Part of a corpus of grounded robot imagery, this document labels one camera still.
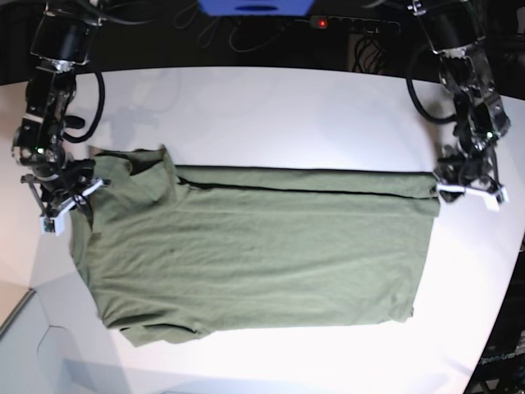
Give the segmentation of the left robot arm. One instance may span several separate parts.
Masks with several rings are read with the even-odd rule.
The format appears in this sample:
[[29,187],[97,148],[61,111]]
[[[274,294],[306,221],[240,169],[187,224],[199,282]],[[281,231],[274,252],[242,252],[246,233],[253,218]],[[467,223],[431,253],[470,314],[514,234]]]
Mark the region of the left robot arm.
[[[509,200],[500,183],[495,147],[507,134],[510,120],[487,60],[482,24],[469,1],[413,1],[408,8],[427,37],[409,60],[409,96],[425,120],[454,125],[455,143],[443,146],[437,159],[435,191],[447,204],[473,195],[496,211]],[[438,56],[440,83],[454,102],[455,112],[447,117],[432,116],[413,86],[414,68],[426,52]]]

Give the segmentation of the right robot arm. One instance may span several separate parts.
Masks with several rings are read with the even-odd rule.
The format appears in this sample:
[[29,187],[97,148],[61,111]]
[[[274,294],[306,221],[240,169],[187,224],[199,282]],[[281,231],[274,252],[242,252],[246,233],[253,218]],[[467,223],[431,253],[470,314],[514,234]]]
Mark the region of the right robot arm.
[[64,218],[73,209],[91,221],[89,196],[108,184],[95,176],[94,160],[75,160],[62,146],[87,141],[102,118],[106,89],[102,74],[96,72],[94,119],[82,136],[68,134],[85,127],[84,119],[67,109],[77,90],[76,71],[88,65],[94,36],[107,18],[93,1],[48,1],[30,48],[40,63],[25,90],[25,113],[11,154],[30,170],[21,183],[30,188],[39,206],[42,232],[62,232]]

